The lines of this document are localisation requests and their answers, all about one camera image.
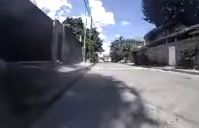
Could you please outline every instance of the concrete wall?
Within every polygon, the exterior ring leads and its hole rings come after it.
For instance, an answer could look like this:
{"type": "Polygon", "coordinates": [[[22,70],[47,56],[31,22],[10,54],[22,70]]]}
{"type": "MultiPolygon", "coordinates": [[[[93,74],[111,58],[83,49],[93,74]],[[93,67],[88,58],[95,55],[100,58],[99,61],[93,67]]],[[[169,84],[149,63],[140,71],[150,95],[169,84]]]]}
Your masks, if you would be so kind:
{"type": "Polygon", "coordinates": [[[74,64],[83,61],[82,44],[76,38],[72,29],[61,25],[62,33],[59,35],[59,42],[62,42],[61,50],[58,50],[58,58],[65,64],[74,64]]]}
{"type": "Polygon", "coordinates": [[[168,48],[166,45],[148,48],[146,50],[146,55],[149,60],[149,63],[168,63],[168,48]]]}
{"type": "Polygon", "coordinates": [[[49,61],[52,23],[29,0],[0,0],[0,58],[49,61]]]}
{"type": "MultiPolygon", "coordinates": [[[[158,63],[168,65],[169,59],[169,46],[175,46],[176,48],[176,63],[179,64],[180,59],[180,51],[184,48],[194,48],[197,46],[199,48],[199,37],[194,39],[186,39],[182,41],[178,41],[175,43],[163,44],[156,47],[150,47],[146,50],[145,54],[148,57],[150,63],[158,63]]],[[[195,65],[199,65],[199,53],[195,57],[194,61],[195,65]]]]}

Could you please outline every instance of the green tree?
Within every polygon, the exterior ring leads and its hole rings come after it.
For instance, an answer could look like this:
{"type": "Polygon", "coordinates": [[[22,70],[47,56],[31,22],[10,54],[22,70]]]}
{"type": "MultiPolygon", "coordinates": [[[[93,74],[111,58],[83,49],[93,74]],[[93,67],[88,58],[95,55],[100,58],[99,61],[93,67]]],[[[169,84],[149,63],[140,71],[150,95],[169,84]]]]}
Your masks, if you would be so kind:
{"type": "Polygon", "coordinates": [[[143,0],[142,11],[144,20],[156,26],[172,20],[199,22],[199,0],[143,0]]]}
{"type": "MultiPolygon", "coordinates": [[[[73,29],[73,32],[80,38],[84,36],[84,24],[81,18],[67,18],[64,22],[73,29]]],[[[98,61],[98,52],[103,52],[103,40],[99,38],[97,28],[86,29],[86,55],[92,62],[98,61]]]]}
{"type": "Polygon", "coordinates": [[[110,57],[113,62],[118,62],[123,59],[130,59],[131,52],[143,45],[143,41],[134,39],[124,39],[120,37],[114,40],[110,45],[110,57]]]}
{"type": "Polygon", "coordinates": [[[84,35],[84,24],[81,18],[67,18],[64,24],[69,25],[70,28],[73,29],[74,34],[79,39],[84,35]]]}

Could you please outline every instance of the sky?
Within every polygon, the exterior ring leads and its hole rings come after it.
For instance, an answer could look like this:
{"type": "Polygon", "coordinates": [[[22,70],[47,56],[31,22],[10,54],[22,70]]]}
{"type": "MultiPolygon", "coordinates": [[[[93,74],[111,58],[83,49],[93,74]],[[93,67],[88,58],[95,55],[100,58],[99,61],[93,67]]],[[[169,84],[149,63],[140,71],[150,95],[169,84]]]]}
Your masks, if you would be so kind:
{"type": "MultiPolygon", "coordinates": [[[[64,21],[66,17],[85,16],[84,0],[31,0],[52,19],[64,21]]],[[[143,39],[155,26],[143,20],[141,0],[89,0],[94,26],[103,40],[104,54],[109,53],[110,43],[124,38],[143,39]]]]}

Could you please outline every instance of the bush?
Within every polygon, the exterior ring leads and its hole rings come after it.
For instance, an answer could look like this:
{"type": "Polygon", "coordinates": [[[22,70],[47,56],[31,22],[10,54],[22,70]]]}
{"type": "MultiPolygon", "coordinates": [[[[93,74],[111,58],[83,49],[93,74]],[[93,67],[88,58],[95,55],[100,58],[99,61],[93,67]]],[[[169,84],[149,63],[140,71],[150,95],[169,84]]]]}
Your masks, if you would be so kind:
{"type": "Polygon", "coordinates": [[[194,68],[194,60],[198,54],[199,49],[195,48],[184,48],[180,51],[179,66],[184,68],[194,68]]]}

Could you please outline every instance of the asphalt road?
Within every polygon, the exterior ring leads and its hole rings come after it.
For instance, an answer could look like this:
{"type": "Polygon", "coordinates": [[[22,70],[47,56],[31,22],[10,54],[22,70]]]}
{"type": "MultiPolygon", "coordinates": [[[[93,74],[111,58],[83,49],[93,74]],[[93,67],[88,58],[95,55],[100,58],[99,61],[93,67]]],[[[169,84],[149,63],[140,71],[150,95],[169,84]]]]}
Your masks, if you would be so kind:
{"type": "Polygon", "coordinates": [[[199,76],[95,65],[33,128],[199,128],[199,76]]]}

